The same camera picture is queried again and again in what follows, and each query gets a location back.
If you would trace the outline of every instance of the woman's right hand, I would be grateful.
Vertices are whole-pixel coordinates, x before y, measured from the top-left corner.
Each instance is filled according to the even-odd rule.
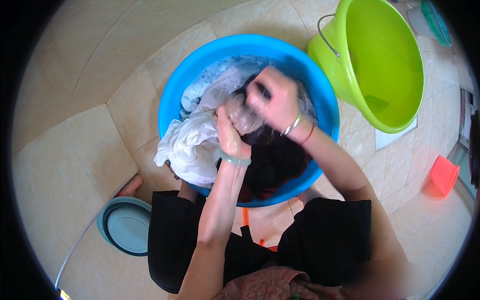
[[[266,99],[257,87],[260,83],[270,92]],[[273,67],[266,67],[247,86],[247,104],[275,130],[282,132],[299,115],[297,85]]]

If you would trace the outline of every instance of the hand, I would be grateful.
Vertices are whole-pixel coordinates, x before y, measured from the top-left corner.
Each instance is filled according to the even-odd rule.
[[[268,100],[262,96],[256,83],[270,92]],[[275,130],[282,132],[291,126],[299,115],[297,85],[272,67],[266,67],[247,86],[247,104]]]
[[[218,107],[217,115],[216,128],[218,129],[218,140],[222,150],[235,158],[250,158],[252,156],[252,148],[240,139],[240,134],[228,119],[223,105]]]

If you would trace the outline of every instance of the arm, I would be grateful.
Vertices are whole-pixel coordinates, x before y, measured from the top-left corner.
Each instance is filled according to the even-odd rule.
[[[241,142],[223,108],[218,109],[217,128],[223,151],[233,157],[250,158],[250,146]],[[209,300],[223,288],[225,248],[246,170],[247,167],[221,162],[200,216],[197,246],[180,287],[178,300]]]
[[[294,82],[273,68],[265,68],[255,81],[266,86],[272,99],[263,99],[251,84],[247,87],[247,103],[277,131],[293,124],[299,114]],[[367,298],[394,299],[410,294],[412,285],[407,287],[407,282],[420,273],[408,263],[382,204],[357,163],[318,127],[312,131],[306,119],[287,136],[302,144],[346,201],[372,202],[371,258],[360,266],[361,281],[344,286]]]
[[[311,129],[312,125],[303,119],[288,137],[301,143],[307,139]],[[313,129],[311,137],[303,147],[345,201],[368,199],[372,202],[371,260],[392,258],[406,260],[407,256],[396,238],[382,204],[353,158],[318,127]]]

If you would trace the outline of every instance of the black border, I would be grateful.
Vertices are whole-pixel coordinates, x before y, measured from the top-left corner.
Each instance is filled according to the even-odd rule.
[[[1,1],[1,296],[58,299],[36,259],[20,221],[12,188],[10,140],[13,107],[26,62],[47,21],[62,0]],[[480,3],[435,0],[450,31],[457,34],[476,78],[480,68]],[[480,299],[479,195],[464,246],[433,299]]]

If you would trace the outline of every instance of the silver bracelet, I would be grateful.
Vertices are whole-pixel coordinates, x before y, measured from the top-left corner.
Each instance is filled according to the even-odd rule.
[[[299,115],[297,116],[297,119],[295,120],[295,122],[293,122],[292,125],[288,126],[285,130],[283,130],[281,133],[280,133],[280,136],[282,135],[286,135],[288,134],[290,131],[294,130],[295,127],[297,127],[297,125],[300,123],[301,119],[303,118],[303,116],[301,115],[301,113],[299,113]]]
[[[232,157],[232,156],[228,155],[227,153],[225,153],[222,149],[220,149],[218,151],[218,154],[220,155],[221,159],[223,159],[223,160],[225,160],[229,163],[242,166],[242,167],[247,167],[252,163],[251,158],[248,158],[248,159],[235,158],[235,157]]]

